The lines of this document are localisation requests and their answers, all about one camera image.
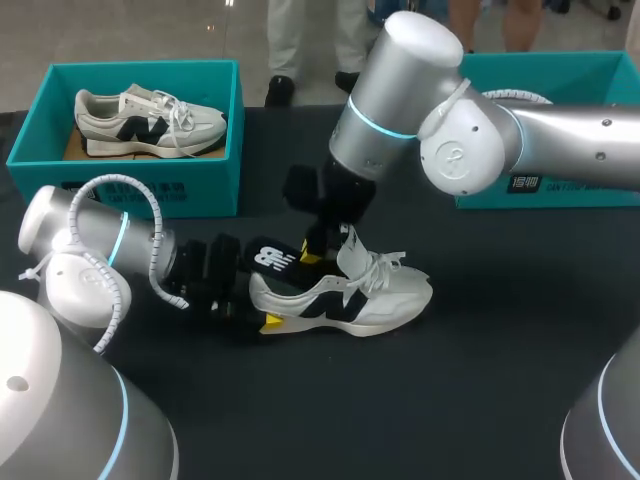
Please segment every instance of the teal box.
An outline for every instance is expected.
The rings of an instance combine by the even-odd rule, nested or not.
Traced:
[[[224,157],[62,161],[74,128],[78,90],[115,95],[132,83],[224,112],[228,116]],[[243,133],[242,86],[233,60],[56,64],[40,86],[7,167],[27,202],[43,185],[73,189],[98,175],[120,173],[147,184],[164,217],[233,216]],[[126,186],[102,185],[96,193],[107,205],[142,218],[152,216],[146,200]]]
[[[553,103],[640,104],[640,75],[625,52],[466,55],[462,75],[480,92],[528,90]],[[636,192],[538,176],[502,176],[487,190],[457,197],[458,208],[623,207]]]

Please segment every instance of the robotic arm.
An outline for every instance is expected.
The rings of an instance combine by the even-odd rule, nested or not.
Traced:
[[[518,90],[481,94],[460,76],[462,59],[462,45],[439,23],[392,15],[329,141],[324,198],[304,198],[293,185],[312,179],[293,169],[285,187],[292,206],[325,224],[357,221],[375,183],[416,140],[426,176],[451,195],[478,193],[505,173],[640,189],[640,110],[552,105]]]

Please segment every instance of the new balance logo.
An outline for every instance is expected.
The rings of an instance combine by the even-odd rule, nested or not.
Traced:
[[[149,119],[146,117],[129,117],[117,137],[123,142],[130,142],[135,137],[138,142],[157,145],[168,129],[169,125],[162,117],[158,118],[153,128],[149,127]]]
[[[318,318],[324,314],[329,320],[353,322],[369,299],[360,290],[356,290],[345,305],[342,292],[325,292],[318,295],[311,305],[300,314],[303,318]]]
[[[285,255],[283,252],[273,247],[262,247],[260,252],[254,257],[256,263],[265,267],[272,267],[276,272],[283,269],[296,259],[293,255]]]

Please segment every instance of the shoe sole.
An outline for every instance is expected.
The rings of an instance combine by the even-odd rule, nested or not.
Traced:
[[[339,322],[337,320],[329,320],[326,318],[286,317],[278,315],[278,317],[282,319],[282,324],[279,326],[263,328],[260,333],[263,335],[279,335],[282,333],[306,332],[307,330],[319,327],[331,327],[342,330],[354,337],[372,337],[374,335],[381,335],[402,327],[420,316],[423,311],[424,309],[417,314],[406,315],[397,319],[395,322],[389,322],[383,325],[354,325],[352,323]]]
[[[143,142],[101,142],[91,140],[80,133],[82,137],[82,150],[91,158],[113,158],[127,155],[153,155],[157,158],[189,158],[213,152],[223,147],[227,141],[227,133],[221,137],[197,145],[182,147],[178,151],[175,147],[158,147]]]

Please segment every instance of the black table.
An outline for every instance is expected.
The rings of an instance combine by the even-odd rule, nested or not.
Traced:
[[[281,183],[290,164],[324,161],[340,110],[248,109],[240,216],[169,226],[181,241],[299,244],[311,219],[286,208]],[[107,358],[172,422],[181,480],[562,478],[563,419],[638,323],[640,212],[457,211],[413,153],[358,228],[432,277],[432,303],[405,328],[243,344],[132,282]],[[17,281],[34,263],[16,246],[25,205],[13,192],[0,207],[0,289],[33,298]]]

